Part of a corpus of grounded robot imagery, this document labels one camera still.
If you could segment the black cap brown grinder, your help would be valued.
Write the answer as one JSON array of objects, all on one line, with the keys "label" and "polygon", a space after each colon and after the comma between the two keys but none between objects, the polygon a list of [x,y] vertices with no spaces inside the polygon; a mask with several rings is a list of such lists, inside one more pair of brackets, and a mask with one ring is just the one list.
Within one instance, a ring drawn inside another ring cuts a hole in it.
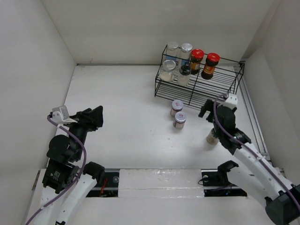
[{"label": "black cap brown grinder", "polygon": [[212,129],[206,137],[206,141],[210,145],[217,145],[219,142],[219,138],[214,129]]}]

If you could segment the red label spice jar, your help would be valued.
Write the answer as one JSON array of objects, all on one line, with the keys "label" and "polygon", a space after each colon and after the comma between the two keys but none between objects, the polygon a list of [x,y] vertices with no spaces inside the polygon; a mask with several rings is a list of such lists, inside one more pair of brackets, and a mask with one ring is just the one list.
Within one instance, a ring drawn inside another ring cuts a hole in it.
[{"label": "red label spice jar", "polygon": [[184,104],[181,100],[178,100],[178,99],[174,100],[171,105],[170,114],[174,117],[177,112],[182,111],[183,106],[184,106]]},{"label": "red label spice jar", "polygon": [[182,111],[177,112],[174,116],[173,126],[176,129],[183,129],[186,120],[187,120],[187,115],[184,112],[182,112]]}]

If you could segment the black cap white grinder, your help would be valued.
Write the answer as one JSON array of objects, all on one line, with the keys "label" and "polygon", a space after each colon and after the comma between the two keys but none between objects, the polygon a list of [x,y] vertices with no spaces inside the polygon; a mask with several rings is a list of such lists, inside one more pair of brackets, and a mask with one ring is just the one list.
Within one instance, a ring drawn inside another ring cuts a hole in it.
[{"label": "black cap white grinder", "polygon": [[181,86],[187,86],[190,80],[191,67],[189,62],[185,62],[179,69],[177,78],[177,84]]}]

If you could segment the red lid sauce jar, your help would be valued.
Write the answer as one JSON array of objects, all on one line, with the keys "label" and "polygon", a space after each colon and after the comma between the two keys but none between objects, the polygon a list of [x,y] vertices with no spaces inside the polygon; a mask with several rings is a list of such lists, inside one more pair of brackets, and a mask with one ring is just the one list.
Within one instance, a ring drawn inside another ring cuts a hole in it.
[{"label": "red lid sauce jar", "polygon": [[219,63],[220,56],[217,53],[211,52],[207,54],[206,62],[201,72],[201,76],[205,80],[209,80],[213,77],[215,66]]},{"label": "red lid sauce jar", "polygon": [[200,65],[204,58],[204,51],[201,49],[193,49],[190,57],[191,74],[196,75],[200,71]]}]

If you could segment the clear glass jar white powder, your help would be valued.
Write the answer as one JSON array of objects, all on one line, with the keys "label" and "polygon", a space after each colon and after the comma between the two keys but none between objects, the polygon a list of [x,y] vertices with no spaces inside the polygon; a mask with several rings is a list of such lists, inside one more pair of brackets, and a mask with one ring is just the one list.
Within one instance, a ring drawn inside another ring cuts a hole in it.
[{"label": "clear glass jar white powder", "polygon": [[172,82],[177,75],[176,62],[173,60],[165,60],[159,69],[159,77],[162,81]]}]

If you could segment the silver lid blue label shaker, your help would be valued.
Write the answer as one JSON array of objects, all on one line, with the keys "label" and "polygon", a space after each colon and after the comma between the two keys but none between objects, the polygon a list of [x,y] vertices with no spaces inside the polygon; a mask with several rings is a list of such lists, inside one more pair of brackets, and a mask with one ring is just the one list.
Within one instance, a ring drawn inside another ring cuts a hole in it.
[{"label": "silver lid blue label shaker", "polygon": [[180,48],[180,56],[178,66],[181,67],[186,62],[189,62],[193,46],[190,43],[183,43]]}]

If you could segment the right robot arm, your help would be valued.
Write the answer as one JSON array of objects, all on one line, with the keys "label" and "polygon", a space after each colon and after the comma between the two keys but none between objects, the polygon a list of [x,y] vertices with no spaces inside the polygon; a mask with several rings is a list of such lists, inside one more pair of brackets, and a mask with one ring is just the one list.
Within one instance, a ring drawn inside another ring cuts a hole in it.
[{"label": "right robot arm", "polygon": [[276,225],[287,225],[300,217],[300,187],[275,169],[255,148],[251,139],[236,127],[237,97],[228,96],[222,103],[206,100],[199,117],[209,112],[207,121],[213,123],[206,140],[220,143],[249,171],[241,170],[238,163],[229,160],[219,165],[212,175],[203,174],[204,186],[213,191],[236,185],[256,199],[269,219]]}]

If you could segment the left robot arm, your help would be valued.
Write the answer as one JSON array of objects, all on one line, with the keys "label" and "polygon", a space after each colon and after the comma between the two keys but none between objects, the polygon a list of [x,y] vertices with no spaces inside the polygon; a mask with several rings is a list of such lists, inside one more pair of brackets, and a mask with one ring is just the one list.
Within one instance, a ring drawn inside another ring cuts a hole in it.
[{"label": "left robot arm", "polygon": [[103,125],[103,107],[87,108],[69,115],[63,105],[53,108],[47,120],[66,134],[56,135],[49,142],[40,206],[27,224],[66,225],[87,194],[105,179],[103,166],[86,161],[84,146],[87,134]]}]

